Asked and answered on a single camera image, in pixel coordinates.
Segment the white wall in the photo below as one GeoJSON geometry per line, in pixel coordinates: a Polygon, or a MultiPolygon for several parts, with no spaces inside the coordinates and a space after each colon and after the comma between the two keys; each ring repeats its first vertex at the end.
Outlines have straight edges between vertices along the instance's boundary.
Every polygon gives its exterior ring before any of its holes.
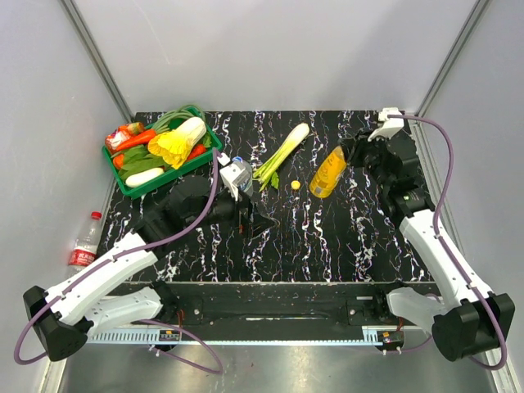
{"type": "Polygon", "coordinates": [[[132,111],[415,111],[475,0],[76,3],[132,111]]]}
{"type": "MultiPolygon", "coordinates": [[[[58,1],[0,1],[1,391],[36,391],[46,360],[13,361],[22,294],[65,277],[82,220],[102,208],[104,136],[122,119],[58,1]]],[[[31,332],[22,350],[42,352],[31,332]]]]}
{"type": "MultiPolygon", "coordinates": [[[[509,350],[524,381],[524,2],[492,2],[427,117],[440,122],[454,143],[456,170],[449,206],[464,252],[517,312],[509,350]]],[[[425,128],[440,173],[447,151],[425,128]]]]}

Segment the red bottle label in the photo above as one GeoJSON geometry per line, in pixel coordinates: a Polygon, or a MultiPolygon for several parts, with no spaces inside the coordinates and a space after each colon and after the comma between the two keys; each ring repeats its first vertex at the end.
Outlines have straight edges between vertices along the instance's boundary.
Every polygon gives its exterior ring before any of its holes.
{"type": "Polygon", "coordinates": [[[89,266],[95,260],[95,255],[92,252],[75,249],[71,254],[69,264],[73,266],[89,266]]]}

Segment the carrot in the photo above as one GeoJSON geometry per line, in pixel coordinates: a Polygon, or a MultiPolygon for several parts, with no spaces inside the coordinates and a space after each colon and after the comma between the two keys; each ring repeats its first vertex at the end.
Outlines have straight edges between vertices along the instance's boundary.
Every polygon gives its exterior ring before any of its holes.
{"type": "Polygon", "coordinates": [[[204,154],[207,151],[206,147],[199,143],[198,145],[195,145],[194,148],[191,150],[191,153],[189,153],[189,156],[187,156],[186,162],[192,160],[193,158],[197,158],[198,156],[204,154]]]}
{"type": "Polygon", "coordinates": [[[115,151],[123,151],[129,149],[130,147],[143,145],[144,143],[148,143],[149,141],[151,141],[155,136],[156,131],[154,129],[148,129],[147,131],[140,133],[136,137],[128,139],[127,141],[123,141],[120,145],[118,145],[115,151]]]}
{"type": "Polygon", "coordinates": [[[115,168],[117,168],[118,170],[122,169],[122,167],[124,166],[124,155],[123,155],[123,154],[120,154],[120,155],[116,156],[116,157],[113,159],[113,165],[114,165],[115,168]]]}

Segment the basket of vegetables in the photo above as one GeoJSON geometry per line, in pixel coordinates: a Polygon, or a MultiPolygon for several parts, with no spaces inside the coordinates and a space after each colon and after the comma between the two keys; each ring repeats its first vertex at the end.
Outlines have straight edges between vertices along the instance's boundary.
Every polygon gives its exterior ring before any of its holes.
{"type": "Polygon", "coordinates": [[[195,106],[165,113],[155,123],[119,127],[102,148],[120,190],[132,199],[213,160],[222,142],[195,106]]]}

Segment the orange bottle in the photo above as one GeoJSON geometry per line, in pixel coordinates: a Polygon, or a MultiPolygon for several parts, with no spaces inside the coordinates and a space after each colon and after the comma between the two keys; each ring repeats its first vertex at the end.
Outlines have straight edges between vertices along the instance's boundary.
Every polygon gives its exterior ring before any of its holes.
{"type": "Polygon", "coordinates": [[[340,146],[335,147],[326,160],[320,165],[309,184],[309,190],[319,198],[327,198],[337,186],[346,168],[346,158],[340,146]]]}

